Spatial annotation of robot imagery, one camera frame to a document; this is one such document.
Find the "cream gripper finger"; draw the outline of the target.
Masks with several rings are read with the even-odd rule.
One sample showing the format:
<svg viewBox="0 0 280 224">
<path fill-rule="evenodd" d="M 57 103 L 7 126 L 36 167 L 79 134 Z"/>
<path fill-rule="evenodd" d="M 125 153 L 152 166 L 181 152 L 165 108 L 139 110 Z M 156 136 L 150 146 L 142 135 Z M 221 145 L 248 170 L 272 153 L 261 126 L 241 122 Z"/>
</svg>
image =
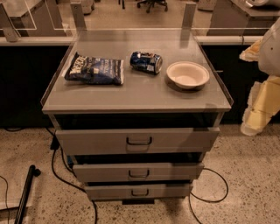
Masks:
<svg viewBox="0 0 280 224">
<path fill-rule="evenodd" d="M 255 136 L 263 131 L 271 118 L 280 111 L 280 78 L 270 76 L 263 83 L 256 81 L 248 96 L 241 133 Z"/>
<path fill-rule="evenodd" d="M 258 61 L 261 43 L 262 43 L 261 39 L 257 40 L 246 50 L 242 51 L 239 58 L 247 62 Z"/>
</svg>

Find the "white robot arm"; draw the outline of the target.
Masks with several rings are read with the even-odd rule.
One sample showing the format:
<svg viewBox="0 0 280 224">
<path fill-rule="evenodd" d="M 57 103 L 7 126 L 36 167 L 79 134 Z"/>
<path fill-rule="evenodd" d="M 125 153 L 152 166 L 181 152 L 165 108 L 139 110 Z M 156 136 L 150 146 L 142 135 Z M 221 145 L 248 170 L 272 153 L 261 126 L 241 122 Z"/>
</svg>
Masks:
<svg viewBox="0 0 280 224">
<path fill-rule="evenodd" d="M 255 136 L 280 111 L 280 19 L 243 51 L 240 59 L 257 61 L 259 70 L 269 76 L 263 83 L 256 81 L 250 89 L 248 106 L 242 117 L 241 132 Z"/>
</svg>

